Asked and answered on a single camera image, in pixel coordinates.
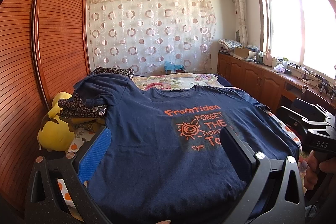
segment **metal bolt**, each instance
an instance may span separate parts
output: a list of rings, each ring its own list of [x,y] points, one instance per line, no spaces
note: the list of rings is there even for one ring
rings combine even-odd
[[[292,156],[288,156],[288,157],[287,157],[287,160],[288,160],[291,164],[295,163],[295,159],[294,159],[294,157],[292,157]]]
[[[40,163],[40,162],[42,162],[43,161],[43,157],[42,156],[38,156],[37,158],[36,158],[36,162],[37,163]]]
[[[73,157],[75,156],[75,153],[73,153],[73,152],[68,152],[67,154],[66,154],[66,157],[67,157],[67,159],[72,159]]]
[[[263,152],[257,152],[256,153],[256,157],[260,160],[262,160],[263,158],[265,158],[265,154]]]

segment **floral bedspread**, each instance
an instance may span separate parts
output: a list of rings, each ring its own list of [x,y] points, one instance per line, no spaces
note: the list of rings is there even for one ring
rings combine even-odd
[[[141,90],[148,90],[154,87],[162,90],[190,89],[194,85],[205,85],[215,88],[223,87],[213,74],[198,75],[187,72],[149,77],[134,76],[133,82]]]

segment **black patterned pillow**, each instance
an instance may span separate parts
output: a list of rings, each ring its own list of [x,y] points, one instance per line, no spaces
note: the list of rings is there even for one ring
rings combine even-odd
[[[73,99],[60,99],[58,106],[62,108],[61,116],[77,118],[102,118],[105,115],[107,105],[87,107],[82,98],[76,92]]]
[[[97,75],[100,73],[114,73],[116,75],[122,75],[132,80],[134,76],[133,69],[112,69],[112,68],[96,68],[93,72],[89,75]]]

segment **wardrobe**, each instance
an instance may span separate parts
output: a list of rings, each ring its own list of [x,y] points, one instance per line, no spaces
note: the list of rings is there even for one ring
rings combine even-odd
[[[0,193],[19,212],[43,116],[90,72],[85,10],[86,0],[0,4]]]

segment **human hand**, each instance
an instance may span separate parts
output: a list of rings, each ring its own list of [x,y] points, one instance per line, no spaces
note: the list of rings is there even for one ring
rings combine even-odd
[[[336,157],[331,158],[330,160],[323,161],[319,164],[318,160],[314,156],[314,151],[312,151],[307,159],[308,168],[306,172],[306,176],[304,177],[304,187],[307,190],[313,190],[314,186],[317,184],[317,174],[316,169],[317,167],[324,173],[332,173],[336,174]],[[334,187],[336,186],[336,176],[333,176],[328,188],[326,189],[326,194],[330,193]]]

